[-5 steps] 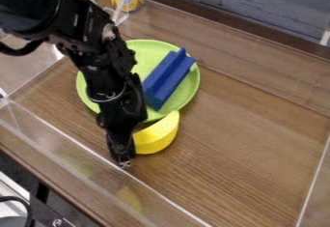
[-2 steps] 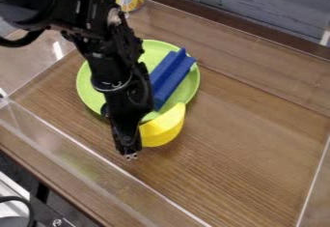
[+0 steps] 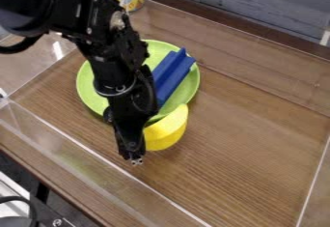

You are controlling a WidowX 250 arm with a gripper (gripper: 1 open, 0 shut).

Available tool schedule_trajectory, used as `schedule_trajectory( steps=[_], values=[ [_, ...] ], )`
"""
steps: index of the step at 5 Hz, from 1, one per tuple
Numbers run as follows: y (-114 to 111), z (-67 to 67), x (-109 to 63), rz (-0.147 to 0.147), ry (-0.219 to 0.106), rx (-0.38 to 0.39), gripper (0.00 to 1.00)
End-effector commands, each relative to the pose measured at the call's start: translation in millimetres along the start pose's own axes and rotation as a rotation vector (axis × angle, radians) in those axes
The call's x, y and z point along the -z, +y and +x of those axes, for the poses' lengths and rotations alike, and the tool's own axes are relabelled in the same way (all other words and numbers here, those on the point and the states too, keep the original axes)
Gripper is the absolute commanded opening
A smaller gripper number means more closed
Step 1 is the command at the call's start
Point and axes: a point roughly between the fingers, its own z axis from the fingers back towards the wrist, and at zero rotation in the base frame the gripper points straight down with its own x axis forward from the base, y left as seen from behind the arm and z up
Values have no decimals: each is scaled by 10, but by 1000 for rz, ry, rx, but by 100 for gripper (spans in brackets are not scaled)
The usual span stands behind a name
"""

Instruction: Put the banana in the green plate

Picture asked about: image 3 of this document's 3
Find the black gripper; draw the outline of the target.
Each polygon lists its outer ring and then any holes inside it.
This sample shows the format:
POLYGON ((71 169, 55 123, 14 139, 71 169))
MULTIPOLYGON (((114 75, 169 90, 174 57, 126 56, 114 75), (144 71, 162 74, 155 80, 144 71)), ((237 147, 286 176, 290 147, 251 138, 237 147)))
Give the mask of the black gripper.
POLYGON ((147 66, 131 71, 115 65, 92 65, 92 74, 94 89, 108 100, 119 154, 132 166, 140 165, 146 155, 143 129, 159 112, 152 72, 147 66))

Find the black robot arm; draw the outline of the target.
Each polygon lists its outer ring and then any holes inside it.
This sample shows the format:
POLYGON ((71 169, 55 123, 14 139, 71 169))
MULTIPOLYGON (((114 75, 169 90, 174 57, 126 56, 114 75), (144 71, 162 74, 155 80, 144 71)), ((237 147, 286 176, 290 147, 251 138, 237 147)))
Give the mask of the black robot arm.
POLYGON ((143 129, 159 112, 152 72, 144 64, 148 43, 134 30, 118 0, 0 0, 0 27, 22 41, 0 54, 28 49, 52 33, 75 43, 87 58, 94 90, 107 98, 103 118, 112 124, 118 150, 132 164, 143 162, 143 129))

